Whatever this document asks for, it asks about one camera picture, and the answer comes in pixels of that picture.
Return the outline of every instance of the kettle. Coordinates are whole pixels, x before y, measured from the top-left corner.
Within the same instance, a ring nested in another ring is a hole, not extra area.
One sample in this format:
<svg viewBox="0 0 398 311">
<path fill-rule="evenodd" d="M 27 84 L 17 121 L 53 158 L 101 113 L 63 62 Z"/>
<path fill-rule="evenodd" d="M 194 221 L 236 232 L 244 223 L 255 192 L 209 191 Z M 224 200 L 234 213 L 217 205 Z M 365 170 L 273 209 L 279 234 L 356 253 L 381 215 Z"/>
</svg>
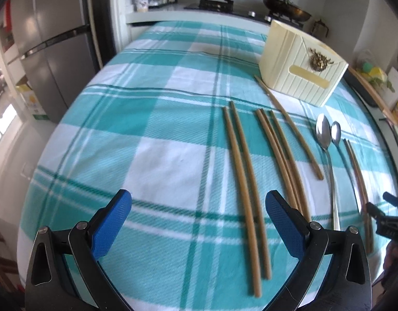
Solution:
<svg viewBox="0 0 398 311">
<path fill-rule="evenodd" d="M 328 36 L 329 28 L 323 23 L 323 21 L 320 19 L 316 22 L 314 22 L 310 35 L 314 36 L 315 38 L 319 40 L 323 40 Z"/>
</svg>

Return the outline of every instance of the white countertop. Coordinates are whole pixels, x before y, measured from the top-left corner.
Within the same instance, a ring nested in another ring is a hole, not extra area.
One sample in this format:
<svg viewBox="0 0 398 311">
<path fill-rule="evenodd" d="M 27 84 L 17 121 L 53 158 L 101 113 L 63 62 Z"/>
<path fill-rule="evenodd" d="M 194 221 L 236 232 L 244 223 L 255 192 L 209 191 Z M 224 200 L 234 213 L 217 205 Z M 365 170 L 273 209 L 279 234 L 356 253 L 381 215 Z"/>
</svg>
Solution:
<svg viewBox="0 0 398 311">
<path fill-rule="evenodd" d="M 241 16 L 212 11 L 184 9 L 184 7 L 185 5 L 181 4 L 169 5 L 162 8 L 152 9 L 144 13 L 127 13 L 125 18 L 127 24 L 158 21 L 197 21 L 236 27 L 265 35 L 269 30 L 268 24 L 243 18 Z"/>
</svg>

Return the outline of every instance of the metal spoon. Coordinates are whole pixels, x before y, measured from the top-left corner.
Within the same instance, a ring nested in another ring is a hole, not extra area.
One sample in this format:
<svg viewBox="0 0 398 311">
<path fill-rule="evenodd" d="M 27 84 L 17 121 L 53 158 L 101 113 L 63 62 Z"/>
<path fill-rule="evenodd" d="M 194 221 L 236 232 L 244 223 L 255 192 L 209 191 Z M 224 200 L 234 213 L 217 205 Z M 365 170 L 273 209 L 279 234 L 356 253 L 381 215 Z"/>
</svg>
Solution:
<svg viewBox="0 0 398 311">
<path fill-rule="evenodd" d="M 352 188 L 353 188 L 353 192 L 354 192 L 354 197 L 355 197 L 356 203 L 357 203 L 357 209 L 358 209 L 359 213 L 361 213 L 361 203 L 360 203 L 359 192 L 357 191 L 357 188 L 354 184 L 353 177 L 352 177 L 352 171 L 350 170 L 349 165 L 347 164 L 345 155 L 343 154 L 343 152 L 341 151 L 340 146 L 339 146 L 340 139 L 341 139 L 341 128 L 340 128 L 340 124 L 336 121 L 331 125 L 331 139 L 332 139 L 333 144 L 337 147 L 337 151 L 339 151 L 340 157 L 343 161 L 343 165 L 345 166 L 345 169 L 346 169 L 347 173 L 349 174 L 350 182 L 352 183 Z"/>
<path fill-rule="evenodd" d="M 331 143 L 331 129 L 330 123 L 324 114 L 320 114 L 316 122 L 316 138 L 318 144 L 324 150 L 327 155 L 329 167 L 330 167 L 330 186 L 331 186 L 331 199 L 333 207 L 333 229 L 340 230 L 339 213 L 337 210 L 337 201 L 334 193 L 334 175 L 333 175 L 333 165 L 331 163 L 331 157 L 328 152 L 328 147 Z"/>
</svg>

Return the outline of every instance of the wooden chopstick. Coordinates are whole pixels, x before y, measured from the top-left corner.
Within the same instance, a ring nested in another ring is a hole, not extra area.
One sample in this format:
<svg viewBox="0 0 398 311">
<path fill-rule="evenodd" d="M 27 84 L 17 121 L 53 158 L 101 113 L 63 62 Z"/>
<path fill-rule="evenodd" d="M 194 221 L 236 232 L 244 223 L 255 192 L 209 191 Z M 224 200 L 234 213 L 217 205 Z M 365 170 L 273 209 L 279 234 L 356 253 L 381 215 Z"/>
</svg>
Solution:
<svg viewBox="0 0 398 311">
<path fill-rule="evenodd" d="M 278 101 L 277 98 L 272 94 L 271 90 L 266 86 L 266 84 L 256 75 L 254 75 L 254 78 L 256 81 L 260 84 L 261 88 L 268 94 L 268 96 L 271 98 L 271 101 L 274 103 L 275 107 L 281 111 L 282 115 L 285 117 L 287 120 L 287 123 L 291 126 L 293 129 L 295 135 L 297 136 L 298 140 L 300 141 L 301 145 L 303 146 L 303 149 L 305 150 L 305 153 L 307 154 L 308 158 L 310 159 L 311 166 L 314 169 L 314 172 L 316 173 L 317 177 L 319 180 L 323 180 L 324 176 L 323 173 L 320 170 L 320 166 L 318 165 L 316 158 L 314 158 L 314 155 L 312 154 L 310 148 L 308 147 L 307 143 L 305 142 L 304 137 L 301 135 L 300 131 L 288 115 L 287 111 L 282 107 L 281 103 Z"/>
<path fill-rule="evenodd" d="M 245 159 L 245 164 L 248 170 L 248 179 L 251 185 L 252 196 L 254 197 L 254 206 L 256 210 L 256 218 L 258 219 L 258 224 L 260 225 L 260 237 L 262 244 L 262 262 L 264 263 L 264 275 L 266 279 L 272 278 L 272 270 L 271 270 L 271 259 L 269 256 L 269 248 L 267 242 L 267 231 L 265 229 L 265 220 L 264 215 L 262 213 L 262 205 L 260 202 L 260 195 L 258 192 L 258 185 L 256 184 L 256 178 L 254 173 L 254 168 L 252 167 L 251 154 L 249 153 L 249 148 L 247 144 L 247 140 L 245 138 L 245 133 L 242 128 L 241 120 L 239 119 L 238 112 L 235 108 L 235 103 L 231 101 L 231 109 L 233 113 L 233 118 L 236 122 L 236 128 L 239 134 L 239 140 L 242 145 L 243 156 Z"/>
<path fill-rule="evenodd" d="M 279 151 L 279 154 L 281 156 L 281 159 L 284 162 L 285 171 L 287 172 L 288 178 L 290 179 L 291 190 L 293 191 L 294 200 L 296 202 L 296 208 L 301 212 L 301 207 L 300 207 L 299 202 L 297 200 L 297 195 L 298 195 L 297 186 L 296 186 L 295 179 L 293 177 L 293 173 L 292 173 L 290 165 L 289 165 L 289 161 L 285 157 L 284 151 L 282 149 L 282 145 L 279 142 L 279 139 L 278 139 L 278 137 L 276 135 L 276 132 L 275 132 L 271 122 L 268 119 L 267 114 L 265 113 L 264 109 L 260 109 L 260 110 L 261 110 L 261 113 L 262 113 L 262 115 L 263 115 L 263 117 L 264 117 L 264 119 L 265 119 L 265 121 L 266 121 L 266 123 L 267 123 L 267 125 L 268 125 L 268 127 L 269 127 L 269 129 L 271 131 L 271 133 L 272 133 L 272 137 L 274 138 L 274 141 L 275 141 L 275 144 L 276 144 L 276 146 L 278 148 L 278 151 Z"/>
<path fill-rule="evenodd" d="M 297 202 L 294 197 L 294 191 L 291 186 L 290 178 L 287 173 L 287 167 L 285 165 L 285 160 L 281 157 L 280 150 L 275 142 L 273 133 L 271 131 L 271 129 L 272 129 L 271 124 L 265 120 L 264 112 L 262 109 L 256 110 L 255 113 L 258 116 L 258 119 L 260 120 L 262 128 L 264 129 L 265 135 L 267 136 L 267 138 L 269 140 L 269 143 L 271 145 L 271 148 L 272 148 L 275 158 L 277 160 L 282 179 L 284 180 L 285 190 L 287 191 L 288 202 L 292 208 L 297 209 Z"/>
<path fill-rule="evenodd" d="M 260 256 L 258 254 L 258 243 L 256 242 L 256 233 L 255 233 L 254 217 L 252 215 L 251 199 L 249 198 L 248 185 L 245 177 L 244 166 L 242 164 L 241 153 L 239 151 L 238 142 L 236 141 L 236 135 L 233 130 L 233 125 L 231 122 L 231 118 L 229 117 L 227 107 L 223 108 L 223 114 L 226 120 L 226 128 L 227 128 L 229 141 L 232 146 L 233 162 L 238 177 L 239 191 L 242 203 L 244 205 L 245 225 L 247 228 L 248 246 L 251 257 L 254 296 L 260 298 L 262 296 Z"/>
<path fill-rule="evenodd" d="M 307 201 L 307 197 L 305 196 L 303 182 L 301 181 L 300 172 L 298 171 L 293 152 L 291 151 L 290 145 L 288 144 L 287 138 L 285 137 L 284 131 L 282 130 L 282 127 L 279 124 L 278 119 L 275 117 L 274 111 L 270 111 L 269 114 L 271 115 L 271 117 L 274 121 L 274 124 L 277 127 L 280 139 L 285 148 L 285 152 L 288 155 L 291 173 L 292 173 L 292 175 L 295 179 L 295 183 L 297 185 L 297 195 L 296 195 L 297 204 L 301 208 L 302 215 L 305 217 L 305 219 L 308 222 L 310 222 L 311 215 L 310 215 L 310 210 L 308 208 L 308 201 Z"/>
<path fill-rule="evenodd" d="M 366 203 L 368 203 L 368 196 L 366 191 L 366 185 L 364 183 L 363 175 L 361 173 L 361 169 L 359 166 L 359 162 L 357 161 L 356 155 L 354 153 L 352 144 L 350 141 L 343 139 L 345 143 L 347 153 L 349 154 L 350 161 L 353 166 L 354 175 L 356 177 L 357 186 L 359 188 L 360 200 L 361 200 L 361 213 L 363 215 L 364 229 L 365 229 L 365 237 L 366 237 L 366 254 L 370 254 L 373 252 L 374 248 L 374 240 L 373 240 L 373 226 L 372 219 L 368 215 L 366 211 Z"/>
</svg>

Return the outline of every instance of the cream storage box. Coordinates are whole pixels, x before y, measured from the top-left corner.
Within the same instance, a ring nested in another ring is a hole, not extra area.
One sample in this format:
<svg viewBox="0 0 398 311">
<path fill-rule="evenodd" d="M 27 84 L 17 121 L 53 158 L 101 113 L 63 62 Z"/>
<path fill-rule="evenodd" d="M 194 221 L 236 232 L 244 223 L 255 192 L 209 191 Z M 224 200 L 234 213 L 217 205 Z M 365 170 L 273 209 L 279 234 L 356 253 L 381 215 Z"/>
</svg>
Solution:
<svg viewBox="0 0 398 311">
<path fill-rule="evenodd" d="M 318 39 L 273 20 L 260 60 L 265 84 L 278 92 L 322 107 L 348 64 Z"/>
</svg>

